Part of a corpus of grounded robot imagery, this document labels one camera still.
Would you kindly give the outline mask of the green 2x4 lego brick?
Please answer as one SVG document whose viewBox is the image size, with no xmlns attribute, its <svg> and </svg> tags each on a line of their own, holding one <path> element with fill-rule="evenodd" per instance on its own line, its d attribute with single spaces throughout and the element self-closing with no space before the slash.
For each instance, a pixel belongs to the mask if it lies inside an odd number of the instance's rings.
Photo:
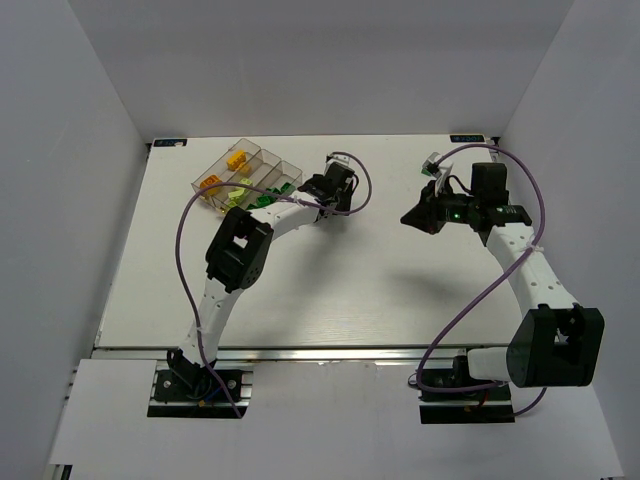
<svg viewBox="0 0 640 480">
<path fill-rule="evenodd" d="M 273 196 L 261 195 L 261 196 L 256 198 L 256 200 L 254 201 L 252 206 L 255 209 L 264 208 L 264 207 L 267 207 L 267 206 L 273 204 L 275 201 L 276 201 L 276 198 L 273 197 Z"/>
</svg>

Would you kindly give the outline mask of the pale green small lego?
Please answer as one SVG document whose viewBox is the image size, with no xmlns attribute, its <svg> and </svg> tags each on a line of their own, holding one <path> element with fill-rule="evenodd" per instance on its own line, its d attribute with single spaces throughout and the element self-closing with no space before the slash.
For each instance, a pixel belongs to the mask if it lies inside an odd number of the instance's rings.
<svg viewBox="0 0 640 480">
<path fill-rule="evenodd" d="M 241 201 L 245 195 L 246 195 L 246 190 L 242 188 L 238 188 L 228 193 L 228 199 L 230 201 Z"/>
</svg>

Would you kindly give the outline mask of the orange long lego brick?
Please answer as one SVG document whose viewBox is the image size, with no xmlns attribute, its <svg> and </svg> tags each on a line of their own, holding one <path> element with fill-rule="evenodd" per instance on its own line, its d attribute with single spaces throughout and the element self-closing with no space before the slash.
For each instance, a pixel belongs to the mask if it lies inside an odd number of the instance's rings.
<svg viewBox="0 0 640 480">
<path fill-rule="evenodd" d="M 226 161 L 227 168 L 230 171 L 238 171 L 247 162 L 247 154 L 244 150 L 234 151 Z"/>
</svg>

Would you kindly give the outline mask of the orange round printed lego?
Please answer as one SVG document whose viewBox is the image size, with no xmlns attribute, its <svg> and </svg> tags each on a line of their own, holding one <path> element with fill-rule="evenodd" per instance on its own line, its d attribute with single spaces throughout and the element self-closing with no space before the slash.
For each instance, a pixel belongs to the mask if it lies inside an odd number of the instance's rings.
<svg viewBox="0 0 640 480">
<path fill-rule="evenodd" d="M 205 196 L 212 196 L 219 190 L 220 183 L 221 179 L 217 175 L 212 174 L 200 182 L 199 189 L 204 190 Z"/>
</svg>

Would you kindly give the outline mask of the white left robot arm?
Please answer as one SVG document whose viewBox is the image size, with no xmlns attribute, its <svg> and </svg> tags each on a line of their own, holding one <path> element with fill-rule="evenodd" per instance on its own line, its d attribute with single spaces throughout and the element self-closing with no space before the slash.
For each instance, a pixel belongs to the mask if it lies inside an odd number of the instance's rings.
<svg viewBox="0 0 640 480">
<path fill-rule="evenodd" d="M 357 184 L 348 160 L 332 155 L 322 174 L 299 187 L 256 187 L 262 199 L 251 208 L 228 210 L 205 254 L 205 289 L 200 303 L 192 305 L 194 323 L 183 343 L 167 353 L 173 373 L 193 383 L 213 366 L 231 311 L 262 274 L 272 242 L 330 214 L 351 214 Z"/>
</svg>

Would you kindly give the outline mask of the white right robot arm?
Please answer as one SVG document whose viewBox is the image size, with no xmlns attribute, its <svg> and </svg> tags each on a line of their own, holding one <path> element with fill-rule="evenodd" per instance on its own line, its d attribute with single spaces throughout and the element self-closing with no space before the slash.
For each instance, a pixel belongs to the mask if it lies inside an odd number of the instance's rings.
<svg viewBox="0 0 640 480">
<path fill-rule="evenodd" d="M 507 170 L 494 163 L 472 166 L 471 188 L 457 193 L 447 173 L 434 177 L 401 222 L 435 235 L 447 223 L 476 232 L 501 266 L 522 321 L 506 347 L 476 347 L 454 360 L 447 389 L 490 383 L 520 388 L 582 387 L 592 382 L 604 318 L 561 284 L 535 244 L 532 220 L 509 201 Z"/>
</svg>

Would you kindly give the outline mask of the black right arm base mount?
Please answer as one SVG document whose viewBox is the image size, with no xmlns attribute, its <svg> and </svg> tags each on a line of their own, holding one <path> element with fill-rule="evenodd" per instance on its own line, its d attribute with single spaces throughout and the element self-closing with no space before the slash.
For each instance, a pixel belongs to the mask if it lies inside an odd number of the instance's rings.
<svg viewBox="0 0 640 480">
<path fill-rule="evenodd" d="M 416 374 L 407 379 L 410 388 L 419 392 L 420 422 L 423 425 L 473 425 L 514 423 L 515 416 L 508 386 L 472 392 L 451 392 L 451 389 L 479 386 L 486 380 L 473 379 L 464 355 L 456 355 L 448 364 L 427 365 L 421 374 L 423 384 L 446 389 L 437 393 L 420 389 Z"/>
</svg>

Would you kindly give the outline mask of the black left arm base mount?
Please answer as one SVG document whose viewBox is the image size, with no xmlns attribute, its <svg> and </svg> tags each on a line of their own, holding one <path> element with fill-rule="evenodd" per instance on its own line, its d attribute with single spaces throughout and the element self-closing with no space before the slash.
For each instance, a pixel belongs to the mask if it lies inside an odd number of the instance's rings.
<svg viewBox="0 0 640 480">
<path fill-rule="evenodd" d="M 241 419 L 251 398 L 252 371 L 216 367 L 215 377 L 198 362 L 184 358 L 179 349 L 170 349 L 166 365 L 156 369 L 148 418 Z"/>
</svg>

